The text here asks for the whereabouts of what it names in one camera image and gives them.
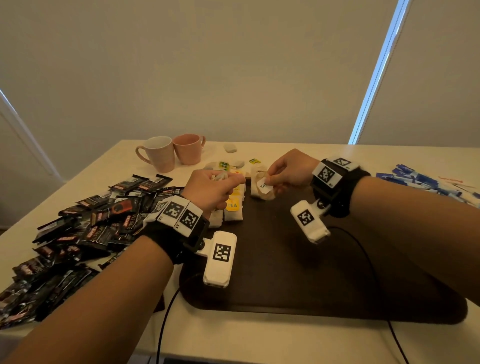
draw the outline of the white table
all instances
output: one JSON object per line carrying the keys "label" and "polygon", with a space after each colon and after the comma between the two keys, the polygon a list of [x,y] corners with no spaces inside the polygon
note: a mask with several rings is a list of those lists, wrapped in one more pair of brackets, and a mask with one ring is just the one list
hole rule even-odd
{"label": "white table", "polygon": [[[31,241],[36,227],[57,212],[112,183],[136,173],[154,176],[134,148],[140,141],[123,140],[85,168],[0,237],[0,291],[11,282],[12,267],[35,256]],[[202,162],[167,173],[172,185],[185,185],[193,169],[221,159],[257,158],[270,165],[292,148],[316,158],[340,155],[359,161],[370,171],[389,172],[404,163],[431,176],[464,179],[480,185],[480,149],[405,146],[344,146],[280,143],[236,143],[227,154],[220,142],[207,142]],[[167,303],[178,287],[180,267],[165,290]],[[468,317],[455,326],[395,322],[397,337],[411,363],[480,362],[480,308],[468,303]],[[164,313],[152,316],[136,352],[154,354]],[[35,324],[0,331],[0,337],[21,338]],[[173,304],[162,342],[162,356],[242,363],[401,363],[385,323],[332,317],[203,311],[179,295]]]}

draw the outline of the forearm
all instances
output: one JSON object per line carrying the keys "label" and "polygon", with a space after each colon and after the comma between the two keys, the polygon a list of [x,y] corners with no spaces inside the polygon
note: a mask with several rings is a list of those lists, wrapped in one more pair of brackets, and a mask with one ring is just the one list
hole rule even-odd
{"label": "forearm", "polygon": [[480,210],[365,177],[353,192],[350,211],[422,269],[480,305]]}
{"label": "forearm", "polygon": [[172,271],[167,254],[140,237],[36,327],[5,363],[126,363]]}

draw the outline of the mug handle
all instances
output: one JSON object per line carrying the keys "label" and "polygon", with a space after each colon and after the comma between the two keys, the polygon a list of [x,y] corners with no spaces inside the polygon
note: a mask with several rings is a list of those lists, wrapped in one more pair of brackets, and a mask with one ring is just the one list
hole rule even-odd
{"label": "mug handle", "polygon": [[138,158],[140,158],[144,162],[147,162],[148,164],[152,164],[152,162],[150,162],[147,158],[140,154],[140,152],[138,151],[139,149],[145,150],[145,148],[143,146],[138,146],[135,148],[135,153],[137,153]]}

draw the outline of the black cable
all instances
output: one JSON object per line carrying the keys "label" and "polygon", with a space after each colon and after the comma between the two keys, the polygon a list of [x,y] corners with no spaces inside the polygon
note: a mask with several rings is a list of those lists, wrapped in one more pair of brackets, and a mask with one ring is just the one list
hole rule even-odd
{"label": "black cable", "polygon": [[202,273],[197,273],[197,274],[194,274],[193,276],[187,278],[185,281],[183,281],[183,283],[179,285],[177,291],[175,292],[172,299],[170,300],[170,303],[168,304],[167,311],[165,312],[165,317],[163,318],[163,324],[162,324],[162,328],[160,330],[160,337],[158,338],[158,347],[157,347],[157,350],[156,350],[156,364],[159,364],[159,362],[160,362],[160,344],[162,343],[163,329],[165,328],[165,323],[167,322],[167,316],[168,316],[168,313],[170,312],[170,308],[172,307],[173,301],[177,297],[177,294],[179,294],[180,288],[182,288],[185,284],[187,284],[193,278],[198,277],[198,276],[202,276],[202,275],[203,275]]}
{"label": "black cable", "polygon": [[372,261],[370,260],[370,257],[367,254],[367,251],[365,250],[365,248],[363,248],[362,244],[360,244],[359,240],[355,236],[350,234],[348,231],[346,231],[345,229],[339,228],[338,226],[328,226],[327,229],[329,229],[329,230],[330,229],[337,229],[337,230],[341,230],[344,233],[348,234],[350,236],[350,238],[352,238],[354,241],[356,241],[356,243],[358,244],[358,246],[362,250],[363,254],[365,255],[365,258],[367,258],[370,269],[372,270],[373,279],[375,280],[375,283],[377,284],[377,288],[378,288],[378,291],[379,291],[380,296],[381,296],[382,306],[383,306],[384,313],[385,313],[385,321],[388,323],[388,327],[390,328],[390,332],[392,333],[392,336],[395,340],[395,343],[396,343],[398,349],[400,350],[400,353],[403,356],[403,360],[405,360],[405,363],[409,364],[408,359],[405,356],[405,353],[403,352],[403,349],[402,349],[400,343],[398,342],[398,339],[396,338],[395,331],[393,330],[392,323],[390,322],[390,318],[389,318],[388,310],[387,310],[387,303],[386,303],[386,300],[385,300],[385,294],[384,294],[384,291],[382,289],[382,285],[380,284],[380,280],[378,279],[377,272],[375,271],[375,268],[373,267]]}

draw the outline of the pink mug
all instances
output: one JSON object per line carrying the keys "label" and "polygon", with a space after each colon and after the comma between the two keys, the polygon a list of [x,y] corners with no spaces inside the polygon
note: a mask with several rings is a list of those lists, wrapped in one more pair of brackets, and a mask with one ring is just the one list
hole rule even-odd
{"label": "pink mug", "polygon": [[179,135],[173,139],[173,147],[182,164],[191,166],[200,162],[205,137],[197,134]]}
{"label": "pink mug", "polygon": [[[139,149],[143,149],[150,159],[142,156]],[[135,153],[142,161],[154,166],[158,172],[170,172],[175,167],[172,138],[168,136],[156,136],[145,140],[144,145],[135,148]]]}

